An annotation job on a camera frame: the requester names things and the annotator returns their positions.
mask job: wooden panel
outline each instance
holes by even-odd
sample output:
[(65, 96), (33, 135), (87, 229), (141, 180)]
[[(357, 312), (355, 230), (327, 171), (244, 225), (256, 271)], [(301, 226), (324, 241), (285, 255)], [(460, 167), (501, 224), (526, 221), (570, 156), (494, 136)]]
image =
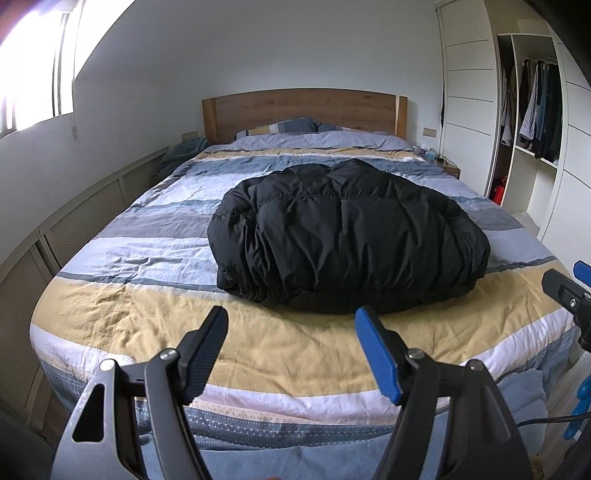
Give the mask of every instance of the wooden panel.
[(494, 70), (458, 70), (447, 74), (447, 94), (496, 102), (497, 81)]
[(339, 125), (367, 132), (396, 130), (396, 96), (384, 93), (339, 92)]
[(206, 99), (203, 109), (206, 132), (214, 143), (231, 142), (241, 130), (300, 116), (406, 138), (408, 99), (360, 90), (280, 89)]
[(591, 263), (591, 189), (565, 172), (542, 243), (570, 271), (578, 260)]
[(495, 48), (491, 40), (460, 43), (446, 48), (449, 70), (494, 70)]
[(587, 82), (583, 72), (581, 72), (579, 65), (577, 65), (573, 56), (562, 43), (560, 44), (560, 53), (562, 54), (562, 60), (564, 62), (564, 75), (566, 76), (566, 81), (579, 85), (587, 90), (591, 90), (589, 82)]
[(567, 84), (569, 125), (591, 135), (591, 92), (572, 83)]
[(466, 98), (448, 97), (447, 122), (494, 135), (496, 103)]
[(202, 101), (202, 106), (205, 136), (210, 142), (218, 143), (216, 101), (214, 98), (206, 98)]
[(446, 45), (492, 40), (491, 23), (482, 0), (457, 0), (441, 8)]
[(217, 143), (232, 142), (241, 130), (277, 122), (275, 93), (272, 95), (267, 92), (239, 93), (218, 97), (215, 102)]
[(333, 125), (339, 123), (339, 92), (331, 89), (278, 90), (277, 122), (301, 116)]
[(396, 114), (396, 136), (406, 140), (408, 125), (408, 97), (398, 97), (398, 110)]
[(501, 206), (507, 213), (526, 212), (531, 199), (531, 192), (534, 190), (535, 176), (538, 172), (536, 158), (515, 150), (515, 157), (511, 162), (511, 169), (505, 188), (505, 196)]
[(591, 136), (569, 126), (564, 169), (591, 186)]
[(108, 184), (51, 227), (51, 249), (65, 263), (126, 208), (118, 181)]
[(462, 171), (462, 182), (480, 195), (486, 192), (491, 169), (492, 137), (446, 125), (443, 154)]
[(29, 325), (48, 284), (30, 251), (0, 283), (0, 397), (17, 411), (25, 409), (39, 368)]
[(123, 175), (125, 193), (130, 205), (158, 183), (155, 175), (161, 159), (162, 157), (156, 157)]

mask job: pillow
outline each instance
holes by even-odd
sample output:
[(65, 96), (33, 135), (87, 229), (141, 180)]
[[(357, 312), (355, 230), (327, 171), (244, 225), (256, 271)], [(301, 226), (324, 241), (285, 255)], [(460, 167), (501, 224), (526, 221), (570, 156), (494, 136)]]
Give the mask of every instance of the pillow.
[(243, 137), (250, 137), (251, 135), (264, 134), (313, 134), (316, 133), (316, 122), (313, 118), (302, 116), (292, 120), (284, 120), (276, 124), (263, 125), (262, 127), (251, 128), (249, 130), (242, 130), (236, 134), (236, 140)]
[(324, 124), (322, 122), (316, 122), (316, 129), (317, 132), (319, 134), (322, 134), (324, 132), (360, 132), (360, 133), (365, 133), (365, 134), (380, 134), (380, 135), (391, 135), (392, 137), (395, 137), (394, 134), (389, 133), (389, 132), (366, 132), (365, 130), (356, 130), (354, 128), (347, 128), (347, 127), (342, 127), (340, 125), (332, 125), (332, 124)]

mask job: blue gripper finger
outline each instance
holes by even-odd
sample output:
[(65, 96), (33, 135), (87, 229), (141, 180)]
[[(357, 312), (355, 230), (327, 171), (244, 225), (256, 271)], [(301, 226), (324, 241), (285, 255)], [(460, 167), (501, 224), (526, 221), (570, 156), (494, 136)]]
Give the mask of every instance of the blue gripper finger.
[(573, 274), (577, 280), (591, 287), (591, 267), (585, 262), (581, 262), (581, 260), (576, 262), (573, 267)]
[(586, 400), (589, 397), (591, 397), (591, 375), (583, 380), (577, 390), (577, 398), (579, 400)]
[(355, 312), (355, 331), (382, 395), (397, 404), (402, 397), (398, 367), (380, 335), (375, 321), (363, 307)]

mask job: yellow stripe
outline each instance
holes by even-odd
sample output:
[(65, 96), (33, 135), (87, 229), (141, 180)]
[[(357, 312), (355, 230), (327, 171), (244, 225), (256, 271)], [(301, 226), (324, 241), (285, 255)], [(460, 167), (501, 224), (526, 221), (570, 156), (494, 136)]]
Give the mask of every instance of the yellow stripe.
[[(551, 262), (491, 273), (462, 298), (384, 315), (382, 321), (407, 345), (459, 364), (558, 309), (540, 289), (549, 268), (561, 269)], [(80, 345), (146, 361), (176, 346), (217, 304), (228, 310), (230, 329), (210, 383), (297, 397), (376, 388), (352, 315), (271, 310), (228, 295), (55, 278), (33, 322)]]
[(265, 150), (256, 151), (220, 151), (214, 153), (202, 152), (193, 161), (203, 160), (224, 160), (231, 157), (256, 157), (259, 155), (329, 155), (329, 156), (355, 156), (355, 157), (373, 157), (384, 158), (386, 160), (400, 160), (403, 158), (412, 158), (413, 160), (421, 160), (412, 152), (395, 151), (382, 152), (377, 150), (370, 150), (368, 148), (267, 148)]

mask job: bedsheet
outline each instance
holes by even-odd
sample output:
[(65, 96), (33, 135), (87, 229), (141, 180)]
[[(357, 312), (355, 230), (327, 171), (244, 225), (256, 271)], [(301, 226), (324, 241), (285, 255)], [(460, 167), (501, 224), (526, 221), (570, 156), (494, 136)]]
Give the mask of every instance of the bedsheet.
[[(487, 273), (472, 292), (382, 316), (387, 328), (439, 361), (479, 358), (495, 379), (541, 368), (552, 351), (570, 347), (572, 318), (540, 286), (547, 269), (563, 269), (532, 234), (440, 168), (389, 150), (383, 136), (344, 146), (344, 133), (246, 137), (211, 147), (76, 254), (47, 287), (30, 329), (60, 398), (72, 408), (101, 360), (146, 361), (222, 305), (230, 318), (227, 340), (203, 395), (187, 409), (193, 433), (205, 443), (325, 445), (388, 433), (398, 409), (377, 390), (353, 316), (270, 309), (228, 295), (216, 287), (206, 235), (223, 194), (240, 181), (350, 158), (453, 198), (491, 244)], [(141, 401), (137, 410), (149, 429)]]

